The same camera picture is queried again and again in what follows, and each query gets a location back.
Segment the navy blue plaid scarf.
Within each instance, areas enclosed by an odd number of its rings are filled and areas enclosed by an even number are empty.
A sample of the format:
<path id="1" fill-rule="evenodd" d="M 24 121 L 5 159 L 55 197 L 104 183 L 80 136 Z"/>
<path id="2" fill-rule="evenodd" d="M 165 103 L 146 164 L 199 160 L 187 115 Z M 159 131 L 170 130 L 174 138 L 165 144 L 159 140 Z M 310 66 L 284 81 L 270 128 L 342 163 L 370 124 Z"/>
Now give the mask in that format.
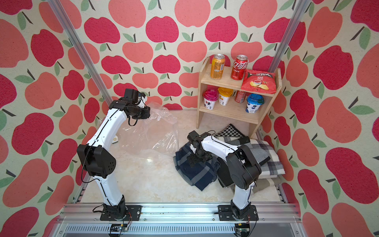
<path id="1" fill-rule="evenodd" d="M 209 184 L 217 180 L 217 171 L 221 164 L 217 157 L 212 154 L 211 159 L 205 163 L 200 162 L 191 167 L 188 161 L 191 154 L 193 154 L 193 151 L 190 149 L 190 143 L 188 142 L 176 152 L 173 162 L 178 173 L 189 185 L 196 186 L 203 191 Z"/>

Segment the black white check scarf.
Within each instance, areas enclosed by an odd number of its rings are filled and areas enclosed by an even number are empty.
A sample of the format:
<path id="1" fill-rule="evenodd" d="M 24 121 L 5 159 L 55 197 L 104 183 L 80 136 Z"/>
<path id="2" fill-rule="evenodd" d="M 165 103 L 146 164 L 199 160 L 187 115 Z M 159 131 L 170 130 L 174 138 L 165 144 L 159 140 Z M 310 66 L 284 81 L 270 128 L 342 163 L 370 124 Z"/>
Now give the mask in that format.
<path id="1" fill-rule="evenodd" d="M 254 158 L 258 163 L 265 162 L 263 165 L 266 165 L 268 161 L 271 160 L 269 152 L 265 151 L 257 140 L 250 139 L 248 136 L 237 138 L 237 137 L 218 137 L 217 139 L 226 142 L 231 145 L 240 146 L 240 145 L 246 145 L 250 151 L 252 152 Z M 220 163 L 220 167 L 217 171 L 218 180 L 219 183 L 223 188 L 228 188 L 230 186 L 234 185 L 234 182 L 230 176 L 228 164 L 226 161 L 224 161 L 221 158 L 218 158 L 218 162 Z M 264 167 L 261 165 L 262 173 L 260 175 L 263 175 Z"/>

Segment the clear plastic vacuum bag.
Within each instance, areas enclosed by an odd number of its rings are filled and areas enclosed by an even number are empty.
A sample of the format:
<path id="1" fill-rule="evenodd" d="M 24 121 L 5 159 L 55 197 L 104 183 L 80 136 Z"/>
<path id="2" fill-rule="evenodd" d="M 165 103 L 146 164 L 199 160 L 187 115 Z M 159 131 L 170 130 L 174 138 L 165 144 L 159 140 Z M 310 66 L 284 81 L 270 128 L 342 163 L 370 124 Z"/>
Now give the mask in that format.
<path id="1" fill-rule="evenodd" d="M 173 155 L 179 150 L 178 119 L 164 106 L 149 102 L 150 117 L 138 120 L 135 126 L 124 122 L 116 135 L 120 147 L 129 154 L 137 155 L 154 150 Z"/>

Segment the black white houndstooth scarf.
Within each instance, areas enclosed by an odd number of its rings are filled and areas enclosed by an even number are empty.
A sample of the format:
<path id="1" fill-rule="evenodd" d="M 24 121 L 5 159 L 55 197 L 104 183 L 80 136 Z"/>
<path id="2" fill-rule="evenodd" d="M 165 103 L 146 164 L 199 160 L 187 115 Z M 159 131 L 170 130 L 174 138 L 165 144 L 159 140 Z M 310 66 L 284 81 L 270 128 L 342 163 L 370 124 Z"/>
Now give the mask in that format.
<path id="1" fill-rule="evenodd" d="M 222 131 L 215 133 L 214 137 L 235 137 L 235 138 L 243 138 L 245 135 L 240 132 L 233 124 L 229 124 Z"/>

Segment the cream grey plaid scarf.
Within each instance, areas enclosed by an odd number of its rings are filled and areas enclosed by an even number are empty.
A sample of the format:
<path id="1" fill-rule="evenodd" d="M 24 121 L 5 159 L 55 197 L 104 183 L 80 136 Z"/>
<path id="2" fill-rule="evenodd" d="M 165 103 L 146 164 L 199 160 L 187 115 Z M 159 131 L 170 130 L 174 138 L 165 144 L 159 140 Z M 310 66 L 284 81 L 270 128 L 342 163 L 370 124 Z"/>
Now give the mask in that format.
<path id="1" fill-rule="evenodd" d="M 267 179 L 267 178 L 275 178 L 278 175 L 285 174 L 284 166 L 279 161 L 279 156 L 275 152 L 275 150 L 269 145 L 268 142 L 257 140 L 260 146 L 267 152 L 269 152 L 271 160 L 266 163 L 266 165 L 263 165 L 264 171 L 263 175 L 259 179 Z"/>

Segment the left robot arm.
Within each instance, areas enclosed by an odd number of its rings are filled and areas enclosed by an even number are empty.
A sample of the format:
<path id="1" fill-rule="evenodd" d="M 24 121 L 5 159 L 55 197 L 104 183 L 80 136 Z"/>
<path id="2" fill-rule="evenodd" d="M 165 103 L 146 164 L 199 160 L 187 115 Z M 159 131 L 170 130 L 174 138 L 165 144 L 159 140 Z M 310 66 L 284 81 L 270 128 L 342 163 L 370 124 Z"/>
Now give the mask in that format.
<path id="1" fill-rule="evenodd" d="M 126 89 L 124 97 L 114 100 L 93 137 L 77 148 L 83 169 L 96 181 L 103 196 L 101 220 L 122 220 L 127 216 L 124 195 L 121 194 L 113 174 L 116 159 L 109 152 L 121 125 L 131 119 L 138 121 L 150 117 L 147 97 L 134 89 Z"/>

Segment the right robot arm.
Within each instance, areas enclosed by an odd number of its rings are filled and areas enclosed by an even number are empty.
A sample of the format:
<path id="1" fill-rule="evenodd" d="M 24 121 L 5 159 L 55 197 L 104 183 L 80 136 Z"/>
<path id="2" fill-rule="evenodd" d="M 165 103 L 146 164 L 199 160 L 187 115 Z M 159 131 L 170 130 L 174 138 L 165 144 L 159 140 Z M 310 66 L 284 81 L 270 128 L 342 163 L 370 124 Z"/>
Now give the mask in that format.
<path id="1" fill-rule="evenodd" d="M 187 160 L 191 167 L 200 162 L 205 163 L 213 155 L 227 163 L 230 177 L 235 184 L 235 194 L 225 216 L 237 221 L 258 221 L 257 210 L 249 198 L 262 170 L 249 147 L 222 142 L 208 132 L 199 135 L 196 131 L 192 131 L 187 139 L 191 149 Z"/>

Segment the pink lid cup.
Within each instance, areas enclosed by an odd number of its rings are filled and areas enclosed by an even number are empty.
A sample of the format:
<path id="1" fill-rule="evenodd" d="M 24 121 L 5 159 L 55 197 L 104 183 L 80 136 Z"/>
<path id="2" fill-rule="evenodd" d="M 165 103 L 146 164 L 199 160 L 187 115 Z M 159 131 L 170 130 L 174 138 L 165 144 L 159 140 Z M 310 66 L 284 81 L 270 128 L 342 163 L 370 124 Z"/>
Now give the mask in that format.
<path id="1" fill-rule="evenodd" d="M 218 101 L 218 91 L 216 89 L 207 89 L 202 95 L 205 108 L 213 110 Z"/>

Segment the yellow lid cup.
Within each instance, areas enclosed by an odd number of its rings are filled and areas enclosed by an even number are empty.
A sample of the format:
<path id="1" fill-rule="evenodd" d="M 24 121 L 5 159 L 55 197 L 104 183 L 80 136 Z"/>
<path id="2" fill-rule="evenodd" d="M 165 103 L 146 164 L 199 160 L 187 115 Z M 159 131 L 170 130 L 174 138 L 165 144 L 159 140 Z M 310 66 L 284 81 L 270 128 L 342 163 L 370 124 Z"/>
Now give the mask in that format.
<path id="1" fill-rule="evenodd" d="M 218 88 L 220 105 L 226 106 L 233 92 L 234 92 L 233 89 L 224 88 L 224 87 Z"/>

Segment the red can lower shelf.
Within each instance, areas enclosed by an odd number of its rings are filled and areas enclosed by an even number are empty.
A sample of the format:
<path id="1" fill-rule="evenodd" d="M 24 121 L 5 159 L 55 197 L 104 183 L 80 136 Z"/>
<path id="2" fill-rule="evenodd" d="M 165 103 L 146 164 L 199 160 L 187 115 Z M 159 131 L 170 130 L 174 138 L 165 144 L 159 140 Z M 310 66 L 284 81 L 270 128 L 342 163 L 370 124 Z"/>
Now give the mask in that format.
<path id="1" fill-rule="evenodd" d="M 235 102 L 243 103 L 245 101 L 247 93 L 244 91 L 237 91 L 235 94 Z"/>

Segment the blue lid cup on shelf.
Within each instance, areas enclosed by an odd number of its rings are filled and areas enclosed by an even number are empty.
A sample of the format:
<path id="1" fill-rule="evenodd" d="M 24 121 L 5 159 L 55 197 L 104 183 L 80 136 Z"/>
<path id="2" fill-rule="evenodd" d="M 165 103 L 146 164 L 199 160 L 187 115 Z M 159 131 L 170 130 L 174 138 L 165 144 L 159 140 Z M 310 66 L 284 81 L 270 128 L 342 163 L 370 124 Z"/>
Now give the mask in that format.
<path id="1" fill-rule="evenodd" d="M 250 114 L 256 113 L 259 110 L 260 106 L 264 104 L 263 96 L 258 95 L 258 94 L 253 94 L 253 93 L 247 97 L 246 101 L 247 101 L 246 112 Z"/>

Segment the red cola can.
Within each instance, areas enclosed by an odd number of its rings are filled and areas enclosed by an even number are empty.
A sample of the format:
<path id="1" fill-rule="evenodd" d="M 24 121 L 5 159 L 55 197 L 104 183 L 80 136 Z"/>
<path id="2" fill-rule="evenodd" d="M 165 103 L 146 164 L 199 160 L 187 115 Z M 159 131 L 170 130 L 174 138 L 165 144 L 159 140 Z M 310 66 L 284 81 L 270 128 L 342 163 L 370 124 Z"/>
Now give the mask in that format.
<path id="1" fill-rule="evenodd" d="M 248 65 L 248 57 L 246 55 L 237 55 L 233 63 L 231 78 L 233 80 L 242 80 Z"/>

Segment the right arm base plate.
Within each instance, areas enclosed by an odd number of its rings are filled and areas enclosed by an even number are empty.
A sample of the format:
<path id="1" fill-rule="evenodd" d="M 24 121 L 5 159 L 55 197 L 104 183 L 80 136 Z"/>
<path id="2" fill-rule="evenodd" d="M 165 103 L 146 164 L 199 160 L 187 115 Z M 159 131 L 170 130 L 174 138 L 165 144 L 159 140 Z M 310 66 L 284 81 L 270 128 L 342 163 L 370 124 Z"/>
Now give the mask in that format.
<path id="1" fill-rule="evenodd" d="M 218 205 L 217 212 L 220 221 L 258 221 L 259 216 L 255 205 L 247 205 L 238 209 L 235 205 Z"/>

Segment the aluminium corner post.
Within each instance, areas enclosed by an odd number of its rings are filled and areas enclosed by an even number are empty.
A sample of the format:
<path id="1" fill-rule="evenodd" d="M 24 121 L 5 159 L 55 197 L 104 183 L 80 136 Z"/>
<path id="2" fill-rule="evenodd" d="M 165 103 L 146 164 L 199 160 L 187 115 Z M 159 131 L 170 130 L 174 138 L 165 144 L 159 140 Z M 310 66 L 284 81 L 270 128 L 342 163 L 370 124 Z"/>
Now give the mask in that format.
<path id="1" fill-rule="evenodd" d="M 60 22 L 61 26 L 63 27 L 66 34 L 68 35 L 68 38 L 73 43 L 73 46 L 75 47 L 79 57 L 84 63 L 87 71 L 92 76 L 105 102 L 109 106 L 113 102 L 113 99 L 110 96 L 100 74 L 97 72 L 95 65 L 93 64 L 92 59 L 89 53 L 87 52 L 84 44 L 81 42 L 79 36 L 77 35 L 76 30 L 73 24 L 71 23 L 68 14 L 64 10 L 63 5 L 61 4 L 60 1 L 57 1 L 57 0 L 52 0 L 52 1 L 48 0 L 48 3 L 50 7 L 52 8 L 52 11 L 54 12 L 58 21 Z"/>
<path id="2" fill-rule="evenodd" d="M 295 5 L 295 9 L 292 17 L 290 18 L 287 29 L 284 32 L 282 41 L 279 44 L 278 49 L 273 57 L 273 60 L 270 64 L 268 71 L 270 73 L 274 72 L 282 59 L 282 56 L 285 54 L 286 50 L 289 49 L 289 42 L 291 41 L 300 21 L 302 20 L 304 13 L 306 12 L 306 8 L 311 3 L 310 0 L 300 0 L 297 1 L 297 5 Z"/>

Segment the aluminium front rail frame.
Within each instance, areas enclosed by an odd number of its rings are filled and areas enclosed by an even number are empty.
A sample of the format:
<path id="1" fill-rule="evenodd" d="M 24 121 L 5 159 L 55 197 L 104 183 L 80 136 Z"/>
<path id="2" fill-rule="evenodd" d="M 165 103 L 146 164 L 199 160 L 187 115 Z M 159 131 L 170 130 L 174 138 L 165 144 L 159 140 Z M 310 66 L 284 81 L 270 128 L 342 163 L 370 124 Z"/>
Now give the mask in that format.
<path id="1" fill-rule="evenodd" d="M 236 220 L 227 203 L 131 203 L 132 217 L 101 220 L 95 203 L 67 204 L 50 237 L 305 237 L 295 206 L 256 202 L 253 215 Z"/>

